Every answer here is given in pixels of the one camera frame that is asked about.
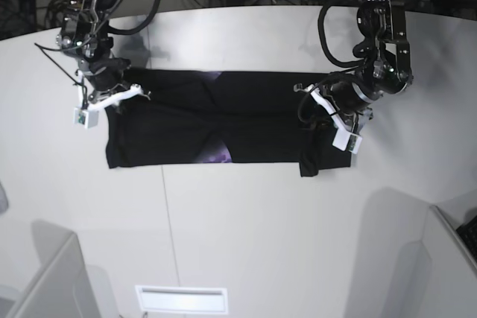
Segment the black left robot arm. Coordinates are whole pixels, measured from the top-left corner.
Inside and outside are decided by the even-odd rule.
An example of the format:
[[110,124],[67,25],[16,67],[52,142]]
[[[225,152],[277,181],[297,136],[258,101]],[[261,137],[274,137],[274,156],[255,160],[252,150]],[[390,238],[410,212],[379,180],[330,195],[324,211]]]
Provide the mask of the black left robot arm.
[[[364,39],[353,47],[354,61],[335,58],[326,41],[325,18],[330,8],[358,4],[356,20]],[[364,114],[383,94],[402,92],[413,80],[405,7],[397,0],[329,0],[318,16],[318,34],[325,57],[339,71],[319,85],[332,104],[332,114],[347,120]]]

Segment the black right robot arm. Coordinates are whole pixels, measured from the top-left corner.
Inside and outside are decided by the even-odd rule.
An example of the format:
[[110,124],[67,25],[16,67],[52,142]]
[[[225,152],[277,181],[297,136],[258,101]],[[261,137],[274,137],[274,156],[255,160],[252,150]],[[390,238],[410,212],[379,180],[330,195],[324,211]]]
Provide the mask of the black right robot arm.
[[112,55],[113,38],[107,30],[119,0],[69,0],[57,44],[60,52],[75,59],[78,73],[101,94],[129,88],[123,80],[129,60]]

